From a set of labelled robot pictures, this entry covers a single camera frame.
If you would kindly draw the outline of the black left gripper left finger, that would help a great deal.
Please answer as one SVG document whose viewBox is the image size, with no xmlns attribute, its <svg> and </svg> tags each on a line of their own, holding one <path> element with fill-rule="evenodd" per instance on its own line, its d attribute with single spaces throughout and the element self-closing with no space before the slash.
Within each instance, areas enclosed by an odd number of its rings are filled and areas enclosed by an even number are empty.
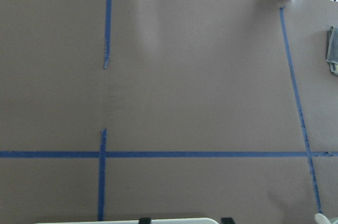
<svg viewBox="0 0 338 224">
<path fill-rule="evenodd" d="M 143 217 L 138 220 L 138 224 L 151 224 L 150 217 Z"/>
</svg>

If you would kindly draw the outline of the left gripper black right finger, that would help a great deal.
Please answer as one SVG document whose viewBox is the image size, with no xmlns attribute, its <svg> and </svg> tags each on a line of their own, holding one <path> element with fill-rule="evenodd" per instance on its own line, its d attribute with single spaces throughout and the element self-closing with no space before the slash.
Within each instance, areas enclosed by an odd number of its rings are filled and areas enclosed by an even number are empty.
<svg viewBox="0 0 338 224">
<path fill-rule="evenodd" d="M 233 224 L 233 219 L 231 217 L 222 217 L 221 223 L 222 224 Z"/>
</svg>

